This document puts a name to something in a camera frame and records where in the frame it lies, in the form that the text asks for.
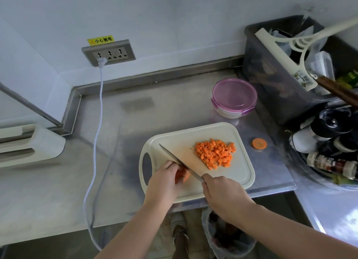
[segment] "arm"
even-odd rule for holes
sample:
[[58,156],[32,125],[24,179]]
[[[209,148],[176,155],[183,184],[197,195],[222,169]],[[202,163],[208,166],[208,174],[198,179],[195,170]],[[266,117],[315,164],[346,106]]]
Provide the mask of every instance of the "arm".
[[204,174],[204,195],[226,222],[256,238],[281,258],[358,258],[358,248],[257,205],[226,177]]
[[141,209],[95,259],[145,258],[181,188],[181,183],[175,184],[178,169],[180,166],[169,160],[159,168],[149,180]]

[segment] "power cord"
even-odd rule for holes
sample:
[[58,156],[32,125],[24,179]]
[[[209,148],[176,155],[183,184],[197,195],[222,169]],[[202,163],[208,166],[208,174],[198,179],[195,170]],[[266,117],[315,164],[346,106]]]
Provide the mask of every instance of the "power cord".
[[82,204],[82,210],[83,210],[83,215],[84,215],[84,220],[86,221],[86,224],[87,224],[87,228],[88,228],[88,232],[90,233],[90,237],[91,237],[91,240],[93,242],[93,244],[95,245],[95,247],[97,248],[97,250],[101,251],[101,247],[97,244],[95,238],[93,237],[93,234],[92,234],[92,230],[91,230],[91,226],[89,224],[89,221],[87,219],[87,215],[86,215],[86,201],[87,201],[87,197],[88,197],[88,194],[89,192],[91,191],[91,188],[92,188],[92,185],[95,181],[95,178],[96,178],[96,144],[97,144],[97,138],[98,138],[98,134],[100,133],[100,130],[101,130],[101,126],[102,126],[102,116],[103,116],[103,103],[102,103],[102,91],[103,91],[103,76],[102,76],[102,69],[103,69],[103,66],[107,63],[107,59],[106,58],[99,58],[97,59],[98,61],[98,66],[100,67],[100,73],[101,73],[101,88],[100,88],[100,106],[101,106],[101,109],[100,109],[100,123],[98,125],[98,129],[97,129],[97,133],[96,133],[96,136],[95,136],[95,140],[93,142],[93,177],[92,177],[92,181],[87,189],[87,192],[84,196],[84,199],[83,199],[83,204]]

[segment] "yellow sticker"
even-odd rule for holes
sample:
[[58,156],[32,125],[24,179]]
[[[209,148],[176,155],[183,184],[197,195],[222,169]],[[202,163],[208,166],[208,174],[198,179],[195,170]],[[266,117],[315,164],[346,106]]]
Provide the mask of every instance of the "yellow sticker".
[[88,39],[87,41],[92,46],[92,45],[104,44],[104,43],[108,43],[108,42],[114,42],[114,39],[113,39],[112,35],[109,35],[109,36]]

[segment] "outlet panel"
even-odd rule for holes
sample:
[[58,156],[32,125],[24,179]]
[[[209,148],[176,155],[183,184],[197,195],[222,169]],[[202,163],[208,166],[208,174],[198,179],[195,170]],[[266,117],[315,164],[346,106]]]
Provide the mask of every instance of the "outlet panel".
[[94,67],[98,67],[98,58],[106,58],[106,65],[136,59],[129,40],[83,47],[82,52]]

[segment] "cutting board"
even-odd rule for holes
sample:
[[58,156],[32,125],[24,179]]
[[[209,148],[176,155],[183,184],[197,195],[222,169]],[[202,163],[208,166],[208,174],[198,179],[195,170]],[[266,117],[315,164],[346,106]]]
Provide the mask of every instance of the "cutting board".
[[[235,143],[236,152],[232,154],[233,158],[230,167],[218,167],[216,170],[209,170],[200,158],[195,155],[192,150],[195,143],[210,140],[210,138],[215,140],[220,139],[225,143]],[[213,177],[225,176],[239,182],[244,189],[249,188],[255,180],[255,171],[253,170],[253,166],[238,131],[233,125],[226,122],[220,122],[156,135],[150,138],[144,144],[139,159],[139,178],[144,193],[147,190],[142,167],[145,153],[150,155],[153,174],[166,160],[172,160],[172,158],[160,148],[159,144],[162,144],[200,176],[204,173],[208,173]],[[183,184],[182,192],[178,195],[175,202],[180,203],[203,197],[204,194],[201,183],[193,176],[190,176]]]

